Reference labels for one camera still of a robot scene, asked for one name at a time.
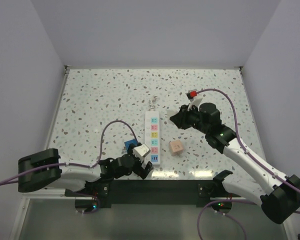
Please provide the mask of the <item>white plug adapter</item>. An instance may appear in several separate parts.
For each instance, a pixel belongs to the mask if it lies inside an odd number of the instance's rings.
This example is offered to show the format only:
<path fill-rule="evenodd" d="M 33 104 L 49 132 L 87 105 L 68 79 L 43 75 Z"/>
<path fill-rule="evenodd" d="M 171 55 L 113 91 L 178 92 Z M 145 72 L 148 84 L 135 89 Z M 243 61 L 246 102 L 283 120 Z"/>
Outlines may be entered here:
<path fill-rule="evenodd" d="M 170 118 L 170 117 L 174 116 L 174 115 L 177 114 L 177 113 L 178 113 L 178 111 L 175 110 L 175 109 L 167 109 L 167 110 L 166 110 L 167 118 Z"/>

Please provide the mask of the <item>white power strip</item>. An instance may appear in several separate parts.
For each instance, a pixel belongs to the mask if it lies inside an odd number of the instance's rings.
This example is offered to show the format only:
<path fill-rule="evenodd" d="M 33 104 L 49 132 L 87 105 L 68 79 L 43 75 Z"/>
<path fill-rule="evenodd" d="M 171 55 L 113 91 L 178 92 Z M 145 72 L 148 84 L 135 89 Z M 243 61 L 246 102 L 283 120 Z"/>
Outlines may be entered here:
<path fill-rule="evenodd" d="M 150 149 L 150 154 L 146 157 L 154 166 L 161 163 L 160 147 L 160 115 L 158 111 L 150 110 L 145 112 L 144 118 L 144 143 Z"/>

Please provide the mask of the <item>blue cube socket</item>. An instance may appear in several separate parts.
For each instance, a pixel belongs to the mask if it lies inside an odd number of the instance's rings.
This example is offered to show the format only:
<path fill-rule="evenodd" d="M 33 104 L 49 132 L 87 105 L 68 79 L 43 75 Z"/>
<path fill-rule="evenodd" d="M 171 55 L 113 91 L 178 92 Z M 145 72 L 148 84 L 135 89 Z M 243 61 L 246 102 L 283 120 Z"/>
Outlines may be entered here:
<path fill-rule="evenodd" d="M 128 151 L 128 149 L 129 149 L 129 147 L 130 147 L 131 144 L 133 144 L 134 146 L 137 146 L 138 145 L 138 141 L 135 138 L 133 138 L 131 140 L 128 140 L 128 141 L 125 141 L 124 142 L 124 146 L 125 146 L 126 151 Z"/>

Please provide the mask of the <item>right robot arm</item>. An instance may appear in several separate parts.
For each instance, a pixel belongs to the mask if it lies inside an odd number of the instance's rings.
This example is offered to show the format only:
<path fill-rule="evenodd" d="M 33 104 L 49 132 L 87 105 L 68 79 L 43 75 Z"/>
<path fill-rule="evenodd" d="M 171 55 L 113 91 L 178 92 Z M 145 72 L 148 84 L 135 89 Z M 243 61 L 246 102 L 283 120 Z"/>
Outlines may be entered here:
<path fill-rule="evenodd" d="M 253 156 L 246 144 L 240 144 L 237 133 L 222 123 L 220 111 L 213 103 L 182 105 L 179 112 L 169 117 L 177 128 L 194 128 L 205 135 L 207 143 L 233 160 L 256 182 L 256 186 L 236 182 L 228 172 L 220 173 L 224 179 L 213 183 L 213 192 L 220 197 L 227 193 L 239 195 L 260 206 L 274 223 L 282 224 L 300 208 L 300 178 L 288 176 L 263 160 Z"/>

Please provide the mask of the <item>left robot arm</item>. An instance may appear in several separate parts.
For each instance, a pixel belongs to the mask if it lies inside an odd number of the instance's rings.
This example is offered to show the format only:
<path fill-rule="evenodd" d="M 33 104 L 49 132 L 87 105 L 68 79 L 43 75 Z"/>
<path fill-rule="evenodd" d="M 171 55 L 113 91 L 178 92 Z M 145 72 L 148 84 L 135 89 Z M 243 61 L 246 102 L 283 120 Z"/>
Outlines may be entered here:
<path fill-rule="evenodd" d="M 18 192 L 31 193 L 48 187 L 89 196 L 98 183 L 109 183 L 132 173 L 144 180 L 153 169 L 153 164 L 144 164 L 144 158 L 135 150 L 91 166 L 66 159 L 56 148 L 50 148 L 18 160 Z"/>

